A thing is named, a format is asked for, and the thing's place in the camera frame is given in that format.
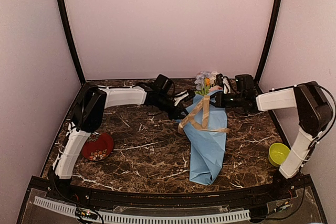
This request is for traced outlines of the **beige satin ribbon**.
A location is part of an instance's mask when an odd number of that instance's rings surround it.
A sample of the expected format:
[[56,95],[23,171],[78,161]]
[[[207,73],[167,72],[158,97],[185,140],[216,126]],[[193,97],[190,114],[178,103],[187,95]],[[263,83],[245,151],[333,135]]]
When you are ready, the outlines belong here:
[[194,109],[179,123],[178,132],[185,134],[184,128],[190,124],[197,131],[229,133],[223,110],[211,109],[211,98],[205,95]]

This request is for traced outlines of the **blue wrapping paper sheet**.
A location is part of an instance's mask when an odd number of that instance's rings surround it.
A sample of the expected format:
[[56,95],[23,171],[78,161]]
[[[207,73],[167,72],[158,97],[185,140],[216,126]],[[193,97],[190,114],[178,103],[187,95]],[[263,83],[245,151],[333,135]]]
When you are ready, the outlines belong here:
[[222,169],[226,136],[220,129],[227,128],[227,115],[223,108],[209,106],[207,128],[198,130],[187,118],[179,121],[178,131],[191,143],[190,181],[211,185]]

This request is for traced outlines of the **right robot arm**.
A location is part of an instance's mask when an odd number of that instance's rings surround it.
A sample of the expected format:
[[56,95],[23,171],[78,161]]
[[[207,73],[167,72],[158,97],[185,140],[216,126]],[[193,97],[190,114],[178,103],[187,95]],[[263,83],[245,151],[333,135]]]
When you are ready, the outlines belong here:
[[279,167],[280,174],[293,178],[312,156],[316,145],[335,124],[335,98],[315,81],[271,89],[262,93],[249,74],[235,77],[236,90],[229,91],[224,78],[217,76],[224,88],[211,95],[211,104],[218,108],[242,108],[251,112],[273,112],[275,117],[289,113],[297,119],[297,135],[290,142],[290,151]]

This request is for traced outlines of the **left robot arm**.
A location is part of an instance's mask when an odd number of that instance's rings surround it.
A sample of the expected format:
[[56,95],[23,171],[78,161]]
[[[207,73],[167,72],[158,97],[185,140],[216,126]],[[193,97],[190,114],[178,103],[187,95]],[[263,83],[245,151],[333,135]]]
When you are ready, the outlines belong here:
[[89,85],[79,95],[68,124],[65,141],[52,165],[60,179],[70,179],[78,156],[102,123],[104,110],[120,105],[151,105],[166,112],[169,119],[182,119],[187,111],[182,105],[188,91],[175,92],[174,82],[159,75],[152,82],[138,82],[129,87]]

